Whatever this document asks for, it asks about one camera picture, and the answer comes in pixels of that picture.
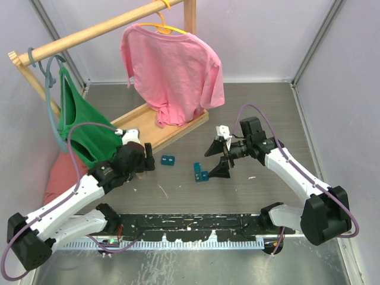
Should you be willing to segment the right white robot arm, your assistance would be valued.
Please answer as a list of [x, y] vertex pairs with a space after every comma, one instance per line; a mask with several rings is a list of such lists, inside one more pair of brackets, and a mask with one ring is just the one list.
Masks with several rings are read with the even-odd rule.
[[261, 209], [259, 220], [265, 233], [279, 228], [302, 232], [313, 245], [320, 245], [352, 229], [347, 192], [340, 186], [332, 187], [313, 176], [274, 137], [268, 138], [257, 117], [239, 122], [243, 137], [234, 141], [225, 125], [216, 127], [216, 137], [205, 156], [221, 154], [219, 164], [209, 172], [211, 178], [229, 178], [235, 160], [251, 157], [273, 171], [297, 195], [302, 208], [282, 202]]

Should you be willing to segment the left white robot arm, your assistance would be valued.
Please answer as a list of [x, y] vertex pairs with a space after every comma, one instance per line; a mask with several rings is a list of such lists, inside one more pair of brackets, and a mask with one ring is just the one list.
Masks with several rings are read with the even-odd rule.
[[71, 189], [42, 208], [8, 219], [7, 243], [26, 271], [44, 264], [61, 246], [93, 233], [113, 235], [121, 218], [101, 203], [82, 217], [73, 218], [87, 204], [130, 181], [137, 173], [155, 169], [151, 144], [130, 141], [113, 158], [97, 163]]

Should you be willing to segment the teal pill box pair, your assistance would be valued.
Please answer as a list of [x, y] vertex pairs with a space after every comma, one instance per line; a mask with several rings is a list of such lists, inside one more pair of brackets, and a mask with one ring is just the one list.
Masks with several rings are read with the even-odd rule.
[[175, 157], [174, 156], [168, 156], [168, 155], [162, 155], [160, 162], [162, 165], [173, 166], [175, 164]]

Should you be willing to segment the green tank top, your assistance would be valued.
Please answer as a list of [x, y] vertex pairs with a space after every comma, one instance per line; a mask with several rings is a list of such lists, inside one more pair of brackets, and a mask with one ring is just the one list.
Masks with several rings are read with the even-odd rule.
[[59, 70], [61, 85], [61, 115], [58, 133], [67, 142], [71, 139], [73, 152], [88, 167], [113, 158], [122, 139], [115, 134], [113, 125], [82, 98], [69, 71]]

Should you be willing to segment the pink t-shirt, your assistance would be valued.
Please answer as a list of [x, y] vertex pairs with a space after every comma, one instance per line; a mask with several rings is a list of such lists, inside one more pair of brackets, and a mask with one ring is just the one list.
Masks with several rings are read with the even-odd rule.
[[221, 60], [197, 36], [158, 34], [133, 24], [120, 51], [128, 84], [156, 111], [159, 127], [186, 125], [224, 105]]

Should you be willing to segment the red folded cloth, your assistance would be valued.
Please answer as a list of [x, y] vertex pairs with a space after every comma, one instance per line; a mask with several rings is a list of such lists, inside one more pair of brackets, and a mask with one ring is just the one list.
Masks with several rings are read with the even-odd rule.
[[48, 204], [77, 183], [77, 173], [69, 153], [59, 152], [45, 189], [43, 205]]

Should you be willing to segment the yellow plastic hanger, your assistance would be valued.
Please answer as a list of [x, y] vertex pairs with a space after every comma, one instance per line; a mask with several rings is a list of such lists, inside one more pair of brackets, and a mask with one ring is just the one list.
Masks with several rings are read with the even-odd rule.
[[186, 34], [186, 32], [184, 30], [166, 25], [164, 16], [160, 12], [156, 12], [156, 14], [161, 19], [160, 23], [139, 23], [139, 25], [140, 26], [146, 26], [146, 27], [155, 27], [157, 29], [157, 31], [161, 34], [171, 34], [174, 31], [177, 33], [180, 33], [180, 34]]

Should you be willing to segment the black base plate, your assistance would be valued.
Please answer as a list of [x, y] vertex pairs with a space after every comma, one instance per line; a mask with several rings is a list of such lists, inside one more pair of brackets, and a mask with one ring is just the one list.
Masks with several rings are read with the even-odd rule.
[[255, 241], [259, 235], [278, 236], [279, 227], [263, 228], [254, 214], [122, 214], [113, 230], [102, 230], [92, 236], [115, 236], [123, 226], [122, 239], [159, 242], [209, 240], [216, 234], [218, 242]]

